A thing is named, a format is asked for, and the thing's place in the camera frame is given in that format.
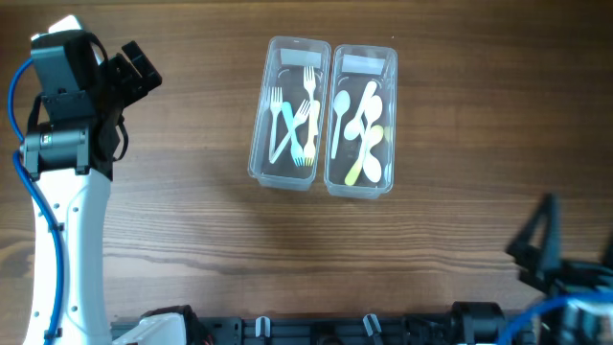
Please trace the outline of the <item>white plastic spoon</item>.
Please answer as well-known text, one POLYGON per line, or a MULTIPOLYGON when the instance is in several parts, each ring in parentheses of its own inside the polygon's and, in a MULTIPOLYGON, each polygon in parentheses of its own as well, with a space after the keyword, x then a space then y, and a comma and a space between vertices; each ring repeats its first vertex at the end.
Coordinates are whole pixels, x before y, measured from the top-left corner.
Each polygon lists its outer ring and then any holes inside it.
POLYGON ((364 158, 366 155, 366 148, 368 147, 368 142, 369 142, 369 136, 370 136, 369 132, 371 130, 373 123, 377 121, 379 117, 381 116, 382 107, 383 105, 382 105, 381 98, 378 95, 374 95, 370 98, 367 104, 367 107, 365 109, 367 125, 364 131, 362 145, 361 145, 361 149, 359 153, 360 163, 363 163, 364 161, 364 158))
POLYGON ((334 98, 334 102, 333 102, 333 111, 336 114, 336 122, 334 126, 334 132, 333 132, 332 144, 331 144, 331 156, 330 157, 332 159, 336 158, 336 154, 338 150, 342 117, 349 110, 350 105, 351 105, 351 96, 346 90, 341 90, 336 95, 336 97, 334 98))
POLYGON ((352 141, 357 138, 363 131, 363 125, 361 117, 364 113, 365 107, 369 99, 375 94, 377 89, 377 83, 374 80, 370 80, 367 82, 360 102, 358 104, 358 108, 355 111, 353 118, 347 123, 344 129, 344 139, 348 141, 352 141))
POLYGON ((379 160, 374 157, 371 150, 374 146, 378 145, 384 134, 382 126, 372 126, 366 135, 366 152, 363 161, 363 172, 366 177, 373 183, 377 183, 382 175, 382 168, 379 160))

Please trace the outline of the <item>white plastic fork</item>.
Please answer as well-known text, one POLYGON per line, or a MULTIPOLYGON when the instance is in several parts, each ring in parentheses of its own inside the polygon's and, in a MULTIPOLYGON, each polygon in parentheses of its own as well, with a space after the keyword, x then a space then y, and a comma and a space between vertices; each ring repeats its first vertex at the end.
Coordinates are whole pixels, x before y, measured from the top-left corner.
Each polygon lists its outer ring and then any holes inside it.
POLYGON ((312 66, 306 66, 304 68, 304 89, 308 94, 309 102, 309 115, 308 115, 308 137, 307 140, 311 142, 315 136, 316 129, 316 107, 314 92, 316 89, 315 72, 312 66))
POLYGON ((277 120, 282 111, 283 103, 283 90, 281 87, 273 87, 270 95, 269 110, 272 115, 271 130, 269 137, 269 162, 272 162, 273 154, 275 151, 276 133, 277 133, 277 120))
MULTIPOLYGON (((271 164, 274 164, 279 159, 289 142, 292 142, 293 144, 298 142, 296 129, 307 120, 307 116, 309 115, 310 111, 310 102, 307 100, 302 101, 296 113, 292 112, 292 107, 289 102, 281 103, 278 106, 278 109, 284 115, 287 134, 277 147, 274 147, 275 142, 270 145, 269 162, 271 164)), ((292 149, 290 150, 292 160, 296 166, 303 166, 305 156, 302 146, 300 144, 294 146, 293 144, 291 145, 292 149)))
POLYGON ((302 146, 298 142, 296 129, 307 120, 309 115, 309 102, 303 100, 296 113, 292 112, 292 107, 289 102, 283 102, 282 113, 288 135, 291 139, 290 152, 292 159, 297 167, 302 167, 304 165, 305 155, 302 146))

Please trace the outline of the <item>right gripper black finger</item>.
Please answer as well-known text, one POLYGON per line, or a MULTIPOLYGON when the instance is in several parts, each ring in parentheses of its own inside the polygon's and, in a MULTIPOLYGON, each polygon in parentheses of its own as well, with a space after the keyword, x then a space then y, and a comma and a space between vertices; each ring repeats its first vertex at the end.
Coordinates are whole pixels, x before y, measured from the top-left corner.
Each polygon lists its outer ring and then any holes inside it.
POLYGON ((561 268, 560 207, 546 194, 506 248, 522 275, 546 278, 561 268))
POLYGON ((613 233, 610 233, 607 239, 601 262, 605 267, 613 268, 613 233))

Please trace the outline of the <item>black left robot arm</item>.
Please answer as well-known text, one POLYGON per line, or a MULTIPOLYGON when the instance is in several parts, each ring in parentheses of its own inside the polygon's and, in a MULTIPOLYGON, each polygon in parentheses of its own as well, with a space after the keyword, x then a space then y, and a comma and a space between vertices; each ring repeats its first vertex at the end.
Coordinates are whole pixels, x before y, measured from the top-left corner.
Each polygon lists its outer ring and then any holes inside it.
POLYGON ((29 344, 109 344, 102 232, 113 166, 128 145, 123 112, 162 78, 137 43, 110 56, 74 15, 32 39, 41 90, 13 163, 35 216, 29 344), (40 122, 37 113, 48 114, 40 122))

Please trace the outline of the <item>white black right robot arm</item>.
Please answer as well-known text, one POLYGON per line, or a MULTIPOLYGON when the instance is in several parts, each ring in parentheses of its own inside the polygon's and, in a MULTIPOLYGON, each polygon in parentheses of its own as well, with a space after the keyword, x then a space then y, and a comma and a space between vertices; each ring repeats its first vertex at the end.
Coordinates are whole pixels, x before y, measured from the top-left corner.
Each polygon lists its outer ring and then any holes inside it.
POLYGON ((526 344, 539 320, 535 344, 602 344, 602 321, 612 314, 612 244, 598 262, 561 256, 559 199, 546 194, 506 253, 518 279, 545 298, 512 319, 494 303, 456 302, 449 315, 450 344, 526 344))

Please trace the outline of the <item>yellow plastic spoon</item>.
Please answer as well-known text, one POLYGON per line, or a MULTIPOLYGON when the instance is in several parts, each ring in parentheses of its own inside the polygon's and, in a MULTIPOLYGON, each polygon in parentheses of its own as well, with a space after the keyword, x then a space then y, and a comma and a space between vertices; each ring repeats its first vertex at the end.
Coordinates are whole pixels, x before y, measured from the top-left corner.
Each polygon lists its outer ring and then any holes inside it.
POLYGON ((347 173, 345 177, 344 182, 348 186, 353 186, 355 182, 357 181, 358 176, 361 173, 363 173, 363 163, 359 162, 359 153, 358 153, 357 160, 352 165, 352 167, 350 168, 349 172, 347 173))

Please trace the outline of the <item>yellow plastic fork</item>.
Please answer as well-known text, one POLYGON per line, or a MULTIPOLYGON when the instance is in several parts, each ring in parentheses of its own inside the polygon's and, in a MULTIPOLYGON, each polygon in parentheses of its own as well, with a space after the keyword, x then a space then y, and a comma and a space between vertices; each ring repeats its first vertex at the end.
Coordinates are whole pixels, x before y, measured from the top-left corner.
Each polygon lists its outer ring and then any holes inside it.
POLYGON ((320 102, 313 101, 310 107, 308 118, 308 135, 304 147, 305 165, 312 166, 315 158, 315 137, 318 135, 318 118, 320 113, 320 102))

